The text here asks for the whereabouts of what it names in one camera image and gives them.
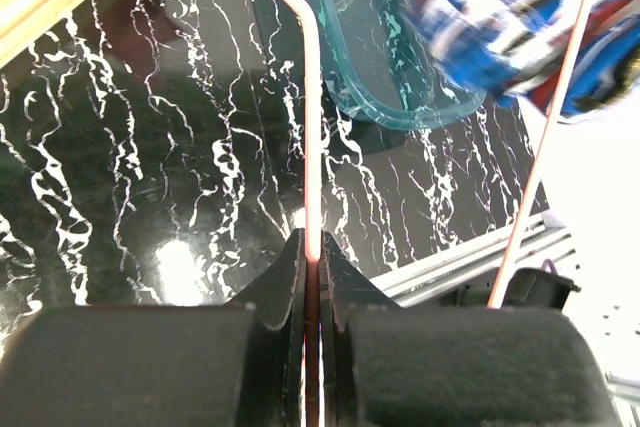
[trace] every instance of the pink wire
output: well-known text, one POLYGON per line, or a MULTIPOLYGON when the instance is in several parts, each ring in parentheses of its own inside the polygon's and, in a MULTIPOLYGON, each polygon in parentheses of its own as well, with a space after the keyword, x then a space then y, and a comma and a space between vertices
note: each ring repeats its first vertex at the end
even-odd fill
POLYGON ((320 35, 315 13, 305 0, 284 0, 302 26, 305 52, 305 394, 306 422, 319 422, 320 280, 322 252, 322 78, 320 35))
POLYGON ((513 225, 511 237, 509 237, 509 243, 507 244, 507 248, 504 252, 502 264, 500 265, 500 270, 498 271, 498 276, 493 285, 489 303, 487 304, 490 308, 499 309, 502 306, 509 281, 513 275, 513 265, 516 261, 516 255, 520 248, 520 244, 522 243, 526 220, 531 212, 536 191, 540 184, 541 168, 544 165, 544 160, 547 152, 549 151, 549 137, 551 136, 553 129, 556 127, 560 111, 562 110, 562 104, 564 104, 564 99, 567 95, 567 90, 569 89, 569 82, 571 80, 571 75, 573 74, 573 68, 578 57, 582 36, 584 35, 592 5, 593 0, 582 0, 580 3, 576 23, 573 28, 573 32, 571 33, 571 38, 569 39, 569 45, 567 47, 564 62, 562 63, 562 69, 560 70, 558 85, 556 86, 556 90, 553 94, 551 106, 547 110, 548 118, 542 134, 542 139, 540 140, 536 159, 531 167, 531 173, 529 174, 529 180, 527 181, 527 186, 522 197, 520 210, 518 211, 515 224, 513 225))

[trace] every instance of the white surface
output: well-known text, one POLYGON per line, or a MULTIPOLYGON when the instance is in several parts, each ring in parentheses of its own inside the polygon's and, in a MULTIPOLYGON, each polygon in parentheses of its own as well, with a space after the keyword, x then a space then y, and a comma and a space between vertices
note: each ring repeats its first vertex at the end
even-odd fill
MULTIPOLYGON (((583 288, 565 313, 606 370, 640 382, 640 92, 604 117, 560 125, 542 169, 551 210, 576 240, 583 288)), ((537 147, 544 117, 521 102, 537 147)))

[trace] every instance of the black marble surface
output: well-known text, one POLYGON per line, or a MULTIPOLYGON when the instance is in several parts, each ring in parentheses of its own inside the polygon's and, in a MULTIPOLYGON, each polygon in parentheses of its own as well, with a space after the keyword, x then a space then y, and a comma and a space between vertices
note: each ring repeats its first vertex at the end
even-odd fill
MULTIPOLYGON (((87 0, 0 69, 0 336, 255 278, 303 222, 302 78, 279 0, 87 0)), ((368 277, 513 221, 517 110, 404 134, 324 107, 325 228, 368 277)))

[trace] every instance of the colorful cloth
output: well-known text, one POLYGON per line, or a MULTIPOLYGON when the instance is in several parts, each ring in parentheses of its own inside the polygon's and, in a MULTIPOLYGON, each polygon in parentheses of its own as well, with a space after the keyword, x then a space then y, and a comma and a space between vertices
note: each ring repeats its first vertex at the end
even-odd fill
MULTIPOLYGON (((508 97, 516 94, 544 103, 549 100, 550 86, 555 86, 553 77, 564 57, 580 2, 417 0, 403 15, 452 82, 470 90, 486 90, 505 105, 508 97)), ((640 0, 595 0, 594 6, 579 60, 584 78, 574 75, 570 87, 578 97, 593 96, 593 101, 581 100, 581 108, 602 105, 618 95, 623 86, 613 75, 621 68, 617 63, 632 62, 632 52, 640 44, 633 27, 640 0), (600 49, 598 54, 588 53, 595 48, 600 49), (587 68, 584 62, 594 63, 587 68)), ((574 97, 565 101, 567 115, 581 112, 572 103, 578 98, 574 97)))

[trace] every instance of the white cable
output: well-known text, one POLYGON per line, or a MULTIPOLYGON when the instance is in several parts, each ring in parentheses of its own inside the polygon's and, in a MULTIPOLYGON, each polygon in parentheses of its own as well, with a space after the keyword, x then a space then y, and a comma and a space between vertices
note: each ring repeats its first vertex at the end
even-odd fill
POLYGON ((538 152, 536 154, 535 161, 533 162, 533 166, 531 167, 531 173, 529 174, 529 180, 527 181, 527 186, 522 197, 520 210, 518 211, 516 221, 513 225, 513 231, 511 232, 509 243, 507 244, 507 248, 504 252, 504 257, 502 258, 502 264, 500 265, 498 276, 496 277, 496 281, 493 285, 493 290, 488 303, 488 307, 490 308, 499 309, 502 306, 509 281, 513 275, 513 265, 516 260, 517 251, 522 243, 526 220, 527 217, 529 217, 529 212, 533 206, 536 191, 540 184, 541 168, 542 165, 544 165, 545 156, 547 155, 549 146, 551 145, 549 143, 549 138, 551 137, 551 132, 556 127, 560 111, 562 110, 562 104, 564 103, 567 90, 569 89, 569 81, 571 80, 573 67, 575 66, 576 59, 578 57, 582 36, 584 35, 592 4, 593 0, 582 0, 580 3, 580 10, 578 10, 578 17, 576 19, 573 32, 571 33, 571 38, 569 39, 569 45, 567 47, 564 62, 562 63, 562 69, 560 70, 558 84, 553 94, 551 106, 547 110, 547 122, 544 127, 542 139, 540 140, 538 152))

